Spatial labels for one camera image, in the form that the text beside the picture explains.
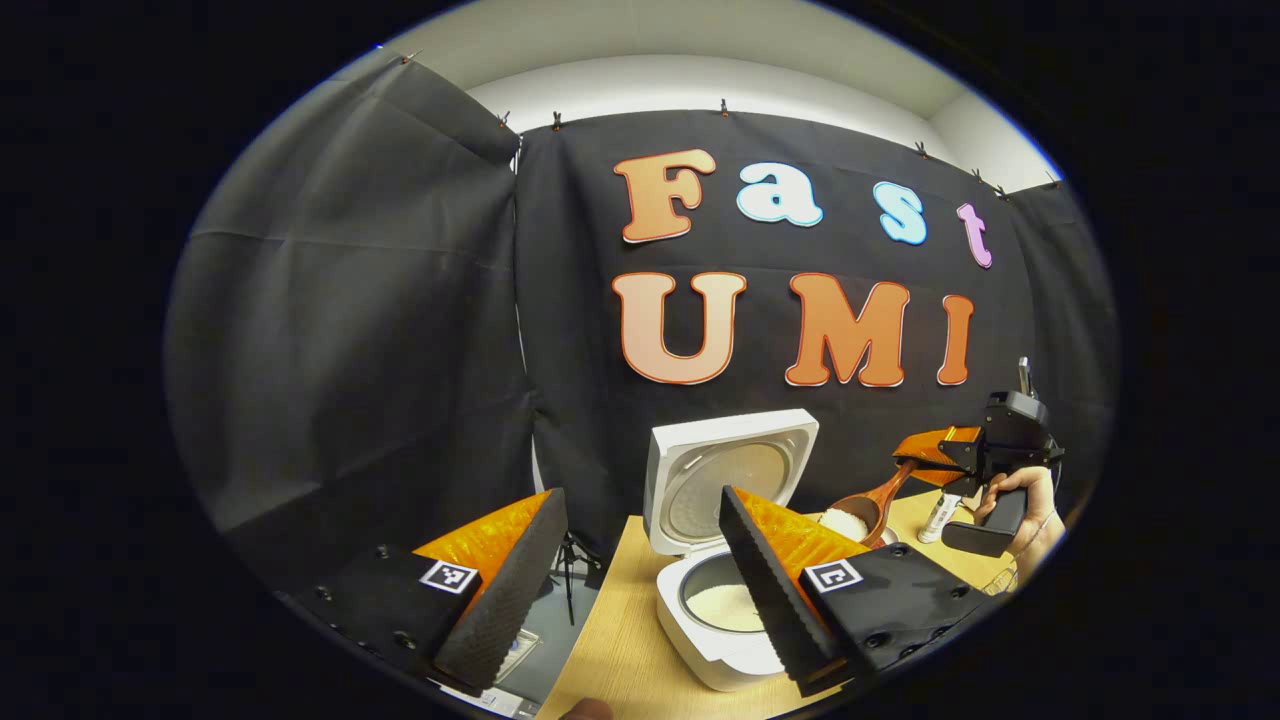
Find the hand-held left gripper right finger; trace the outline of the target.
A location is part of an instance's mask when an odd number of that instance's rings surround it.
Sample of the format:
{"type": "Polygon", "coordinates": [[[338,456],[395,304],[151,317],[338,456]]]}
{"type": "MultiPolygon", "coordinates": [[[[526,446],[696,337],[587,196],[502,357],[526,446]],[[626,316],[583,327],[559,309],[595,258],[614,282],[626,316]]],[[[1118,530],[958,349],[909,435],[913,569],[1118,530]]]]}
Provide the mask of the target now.
{"type": "Polygon", "coordinates": [[[801,696],[901,673],[991,610],[991,597],[910,544],[869,550],[726,486],[719,528],[801,696]]]}

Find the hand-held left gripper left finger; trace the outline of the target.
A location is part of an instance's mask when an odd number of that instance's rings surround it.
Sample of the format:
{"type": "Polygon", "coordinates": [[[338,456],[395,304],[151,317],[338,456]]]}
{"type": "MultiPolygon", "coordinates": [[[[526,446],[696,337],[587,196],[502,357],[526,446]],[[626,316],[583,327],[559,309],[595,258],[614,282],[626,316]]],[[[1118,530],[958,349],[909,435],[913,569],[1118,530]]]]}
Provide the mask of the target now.
{"type": "Polygon", "coordinates": [[[529,496],[416,550],[380,544],[291,596],[305,621],[412,682],[492,688],[568,530],[564,492],[529,496]]]}

